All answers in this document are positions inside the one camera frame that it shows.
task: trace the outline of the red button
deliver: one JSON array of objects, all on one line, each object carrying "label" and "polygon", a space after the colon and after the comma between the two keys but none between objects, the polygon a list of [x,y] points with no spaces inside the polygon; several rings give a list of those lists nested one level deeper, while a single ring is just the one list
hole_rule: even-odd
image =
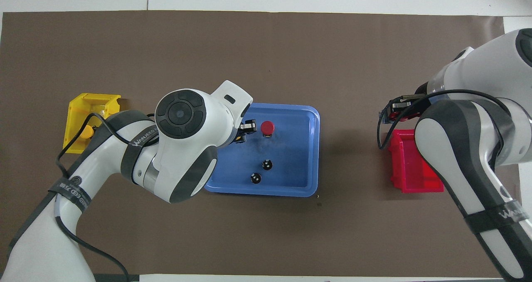
[{"label": "red button", "polygon": [[266,135],[266,136],[273,135],[274,130],[275,130],[275,125],[273,125],[273,122],[271,121],[264,121],[261,124],[261,131],[263,135]]}]

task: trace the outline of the brown table surface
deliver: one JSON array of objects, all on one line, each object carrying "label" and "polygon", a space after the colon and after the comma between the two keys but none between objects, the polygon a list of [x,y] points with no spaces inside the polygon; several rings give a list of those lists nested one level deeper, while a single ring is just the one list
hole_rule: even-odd
[{"label": "brown table surface", "polygon": [[[4,13],[0,271],[11,237],[61,174],[54,158],[70,100],[116,93],[123,110],[150,113],[169,91],[211,93],[229,79],[255,102],[319,111],[318,191],[203,190],[172,205],[116,174],[81,217],[82,239],[137,274],[498,277],[447,192],[394,189],[375,129],[388,100],[500,34],[500,17]],[[119,272],[85,255],[94,272]]]}]

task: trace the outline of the blue tray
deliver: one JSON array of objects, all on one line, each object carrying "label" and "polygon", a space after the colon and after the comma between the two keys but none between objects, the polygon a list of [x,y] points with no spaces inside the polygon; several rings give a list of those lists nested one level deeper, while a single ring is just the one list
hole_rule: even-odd
[{"label": "blue tray", "polygon": [[[258,131],[246,142],[218,151],[218,163],[205,185],[216,193],[309,197],[318,187],[320,115],[305,105],[253,103],[244,120],[256,119]],[[275,131],[264,138],[260,126],[271,121]],[[270,159],[271,170],[262,168]],[[251,174],[262,176],[253,184]]]}]

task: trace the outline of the black circular button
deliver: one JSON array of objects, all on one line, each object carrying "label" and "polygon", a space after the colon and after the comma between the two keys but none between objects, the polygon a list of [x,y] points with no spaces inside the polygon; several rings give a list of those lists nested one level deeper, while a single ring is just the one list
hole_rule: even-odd
[{"label": "black circular button", "polygon": [[175,125],[183,125],[192,117],[192,109],[184,102],[173,104],[168,110],[168,119]]}]

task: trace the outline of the yellow plastic container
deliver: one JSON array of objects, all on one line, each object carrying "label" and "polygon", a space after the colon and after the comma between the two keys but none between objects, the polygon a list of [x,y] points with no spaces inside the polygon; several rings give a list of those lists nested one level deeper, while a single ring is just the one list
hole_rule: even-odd
[{"label": "yellow plastic container", "polygon": [[[68,106],[68,116],[66,118],[65,138],[63,140],[63,148],[76,136],[85,118],[90,113],[98,113],[104,119],[107,119],[112,114],[120,111],[118,101],[120,95],[114,94],[95,94],[95,93],[81,93],[74,98]],[[96,117],[92,117],[88,123],[89,126],[100,126],[101,121]],[[91,141],[90,138],[78,138],[66,151],[67,153],[82,153]]]}]

